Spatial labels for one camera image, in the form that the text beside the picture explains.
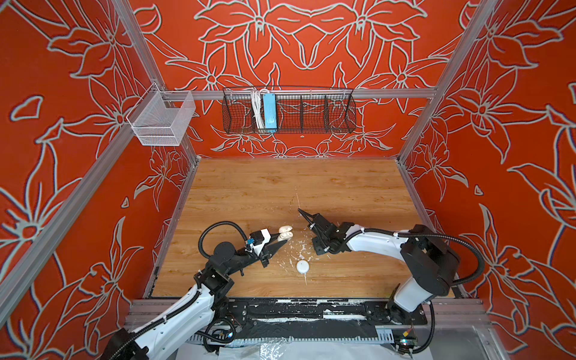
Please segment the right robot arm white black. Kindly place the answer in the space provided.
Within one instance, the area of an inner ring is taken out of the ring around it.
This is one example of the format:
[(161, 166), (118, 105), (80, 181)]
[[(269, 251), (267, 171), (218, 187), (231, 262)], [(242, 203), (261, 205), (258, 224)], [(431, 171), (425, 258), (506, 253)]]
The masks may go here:
[[(319, 213), (310, 214), (303, 209), (298, 213), (315, 234), (313, 247), (318, 255), (368, 252), (406, 264), (410, 277), (390, 296), (387, 303), (390, 317), (411, 314), (421, 304), (448, 295), (451, 288), (474, 281), (485, 270), (485, 260), (475, 246), (458, 237), (433, 232), (421, 224), (408, 231), (393, 232), (350, 222), (338, 226)], [(466, 248), (476, 258), (477, 266), (468, 276), (456, 277), (461, 258), (451, 244)]]

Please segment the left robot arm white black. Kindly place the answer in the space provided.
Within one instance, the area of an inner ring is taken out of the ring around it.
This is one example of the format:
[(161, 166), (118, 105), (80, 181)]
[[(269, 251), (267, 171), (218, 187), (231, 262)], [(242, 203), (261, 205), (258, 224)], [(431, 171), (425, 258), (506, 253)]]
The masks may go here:
[[(218, 227), (238, 231), (243, 247), (224, 241), (209, 254), (203, 247), (207, 235)], [(223, 220), (205, 229), (198, 241), (205, 268), (195, 276), (187, 293), (147, 324), (128, 331), (118, 330), (104, 349), (102, 359), (168, 359), (189, 338), (199, 335), (204, 343), (229, 344), (236, 338), (236, 327), (227, 315), (227, 294), (234, 285), (231, 275), (270, 259), (293, 237), (293, 227), (284, 225), (277, 232), (261, 229), (247, 235), (232, 221)]]

